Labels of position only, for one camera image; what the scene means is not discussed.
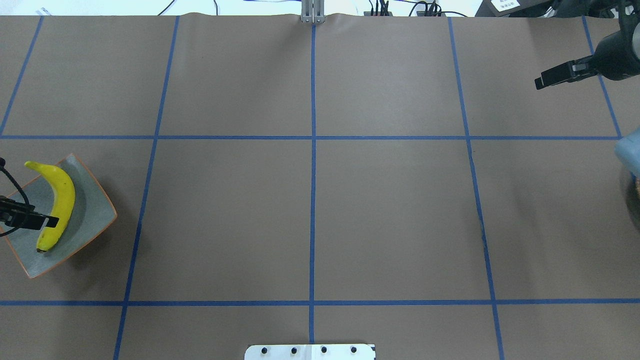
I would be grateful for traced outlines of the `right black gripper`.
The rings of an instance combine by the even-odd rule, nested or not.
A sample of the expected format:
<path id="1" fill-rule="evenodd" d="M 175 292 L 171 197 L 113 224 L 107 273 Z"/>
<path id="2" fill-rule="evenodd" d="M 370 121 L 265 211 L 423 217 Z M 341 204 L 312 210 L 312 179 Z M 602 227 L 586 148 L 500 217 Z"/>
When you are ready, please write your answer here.
<path id="1" fill-rule="evenodd" d="M 603 38 L 596 46 L 591 59 L 569 60 L 541 72 L 535 78 L 535 89 L 571 84 L 602 75 L 612 81 L 622 81 L 640 73 L 639 19 L 622 17 L 620 30 Z"/>

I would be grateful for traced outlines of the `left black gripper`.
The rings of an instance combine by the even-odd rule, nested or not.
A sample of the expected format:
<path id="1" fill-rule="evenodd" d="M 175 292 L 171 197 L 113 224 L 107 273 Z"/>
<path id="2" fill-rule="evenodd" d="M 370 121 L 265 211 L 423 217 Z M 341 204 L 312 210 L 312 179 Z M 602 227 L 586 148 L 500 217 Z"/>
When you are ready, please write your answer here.
<path id="1" fill-rule="evenodd" d="M 55 228 L 60 220 L 55 216 L 31 212 L 29 202 L 23 203 L 7 197 L 0 199 L 0 218 L 9 227 L 34 231 L 43 227 Z"/>

